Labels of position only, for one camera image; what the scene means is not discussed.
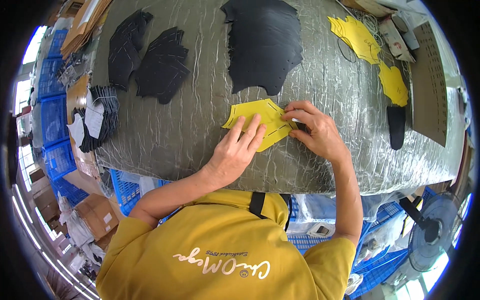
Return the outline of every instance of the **yellow template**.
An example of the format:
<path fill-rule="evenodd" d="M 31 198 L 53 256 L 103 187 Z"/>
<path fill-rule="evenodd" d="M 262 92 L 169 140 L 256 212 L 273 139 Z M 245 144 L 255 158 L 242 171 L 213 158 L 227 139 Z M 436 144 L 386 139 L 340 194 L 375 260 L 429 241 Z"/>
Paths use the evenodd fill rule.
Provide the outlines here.
<path fill-rule="evenodd" d="M 382 60 L 379 67 L 378 77 L 382 83 L 384 94 L 392 100 L 393 104 L 400 107 L 407 105 L 408 89 L 403 82 L 400 70 L 396 66 L 389 68 Z"/>
<path fill-rule="evenodd" d="M 352 48 L 359 59 L 370 64 L 380 63 L 378 53 L 381 48 L 362 22 L 351 16 L 347 16 L 346 21 L 328 17 L 328 21 L 331 24 L 330 30 Z"/>
<path fill-rule="evenodd" d="M 257 152 L 262 152 L 286 137 L 293 129 L 298 129 L 295 122 L 291 120 L 283 121 L 280 118 L 283 114 L 285 114 L 285 111 L 273 103 L 273 101 L 269 98 L 232 105 L 230 117 L 225 125 L 222 126 L 222 128 L 232 128 L 237 122 L 239 116 L 245 116 L 245 124 L 242 128 L 242 131 L 245 132 L 256 113 L 259 113 L 262 116 L 260 123 L 267 125 L 264 140 Z"/>

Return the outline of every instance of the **finger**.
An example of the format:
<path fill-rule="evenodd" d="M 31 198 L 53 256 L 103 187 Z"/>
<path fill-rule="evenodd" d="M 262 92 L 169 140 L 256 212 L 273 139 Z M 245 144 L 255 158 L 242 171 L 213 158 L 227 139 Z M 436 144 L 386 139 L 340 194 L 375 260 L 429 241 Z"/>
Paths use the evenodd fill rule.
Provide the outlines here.
<path fill-rule="evenodd" d="M 299 119 L 308 127 L 313 128 L 313 115 L 304 110 L 292 110 L 281 117 L 281 119 L 285 121 L 291 120 L 292 118 Z"/>
<path fill-rule="evenodd" d="M 307 148 L 312 149 L 312 147 L 315 144 L 315 141 L 313 140 L 312 136 L 310 136 L 308 133 L 302 130 L 294 129 L 290 131 L 288 134 L 291 137 L 296 138 L 300 142 L 304 143 Z"/>
<path fill-rule="evenodd" d="M 264 135 L 265 135 L 266 130 L 267 130 L 267 125 L 265 125 L 265 124 L 260 125 L 260 127 L 257 130 L 256 135 L 254 136 L 254 138 L 252 139 L 252 141 L 250 142 L 250 144 L 247 147 L 247 150 L 249 152 L 256 152 L 258 150 L 258 148 L 260 147 L 260 145 L 262 144 L 262 142 L 264 140 Z"/>
<path fill-rule="evenodd" d="M 228 133 L 225 135 L 225 138 L 229 142 L 238 142 L 240 134 L 241 134 L 241 129 L 243 125 L 245 124 L 245 117 L 244 116 L 239 116 L 237 119 L 237 122 L 233 127 L 228 131 Z"/>
<path fill-rule="evenodd" d="M 248 147 L 252 139 L 255 137 L 257 133 L 257 128 L 258 125 L 260 124 L 260 120 L 262 119 L 262 116 L 260 114 L 255 114 L 252 118 L 252 121 L 248 125 L 247 130 L 245 130 L 245 133 L 243 136 L 240 138 L 239 143 L 241 143 L 242 146 Z"/>
<path fill-rule="evenodd" d="M 287 107 L 285 108 L 285 111 L 292 111 L 295 109 L 303 109 L 312 115 L 322 114 L 322 112 L 308 100 L 292 101 L 287 105 Z"/>

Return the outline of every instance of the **gray work table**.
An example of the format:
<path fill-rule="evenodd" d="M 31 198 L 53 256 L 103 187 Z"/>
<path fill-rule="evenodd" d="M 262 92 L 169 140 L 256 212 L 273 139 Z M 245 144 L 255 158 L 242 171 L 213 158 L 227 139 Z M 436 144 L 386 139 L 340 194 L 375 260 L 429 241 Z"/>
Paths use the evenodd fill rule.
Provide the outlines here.
<path fill-rule="evenodd" d="M 147 25 L 142 58 L 148 44 L 166 29 L 185 31 L 189 78 L 168 105 L 155 98 L 118 91 L 120 125 L 114 136 L 96 150 L 99 165 L 141 175 L 178 180 L 197 172 L 213 154 L 226 130 L 230 106 L 268 98 L 262 88 L 251 87 L 232 95 L 228 74 L 228 30 L 220 10 L 226 0 L 115 0 L 103 26 L 92 83 L 108 84 L 108 42 L 116 27 L 140 8 L 154 19 Z M 333 0 L 286 1 L 298 10 L 303 62 L 287 76 L 274 102 L 309 99 L 336 122 L 352 153 L 362 194 L 390 192 L 455 177 L 463 143 L 457 95 L 449 89 L 446 148 L 411 130 L 411 117 L 403 147 L 390 147 L 386 107 L 378 66 L 341 54 L 327 16 L 347 13 Z M 391 59 L 384 58 L 391 65 Z M 282 193 L 334 193 L 331 166 L 297 140 L 287 137 L 257 153 L 243 175 L 229 185 L 236 190 Z"/>

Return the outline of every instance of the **hand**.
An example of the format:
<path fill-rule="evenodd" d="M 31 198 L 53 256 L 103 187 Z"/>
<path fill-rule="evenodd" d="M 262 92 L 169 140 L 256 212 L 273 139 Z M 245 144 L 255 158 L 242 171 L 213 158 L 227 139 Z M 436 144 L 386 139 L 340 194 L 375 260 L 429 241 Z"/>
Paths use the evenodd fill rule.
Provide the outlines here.
<path fill-rule="evenodd" d="M 239 139 L 245 123 L 245 117 L 240 116 L 237 123 L 215 147 L 212 158 L 202 168 L 202 171 L 208 174 L 209 184 L 213 185 L 213 190 L 221 189 L 234 182 L 252 161 L 267 129 L 265 124 L 258 126 L 261 118 L 259 114 L 255 114 L 247 130 Z"/>
<path fill-rule="evenodd" d="M 351 159 L 350 151 L 338 134 L 333 119 L 319 111 L 310 101 L 290 102 L 285 112 L 287 113 L 282 116 L 283 120 L 296 118 L 310 129 L 310 134 L 302 130 L 292 130 L 289 135 L 304 143 L 312 152 L 332 163 Z"/>

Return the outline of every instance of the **yellow t-shirt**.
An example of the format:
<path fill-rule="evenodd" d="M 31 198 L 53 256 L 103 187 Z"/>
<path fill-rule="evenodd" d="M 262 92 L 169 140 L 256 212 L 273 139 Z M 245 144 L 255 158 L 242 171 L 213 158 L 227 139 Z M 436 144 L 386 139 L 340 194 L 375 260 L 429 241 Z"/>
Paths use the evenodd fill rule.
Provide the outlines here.
<path fill-rule="evenodd" d="M 155 229 L 123 219 L 96 280 L 103 300 L 342 299 L 355 256 L 339 238 L 304 256 L 287 241 L 288 208 L 267 194 L 260 219 L 251 192 L 219 190 Z"/>

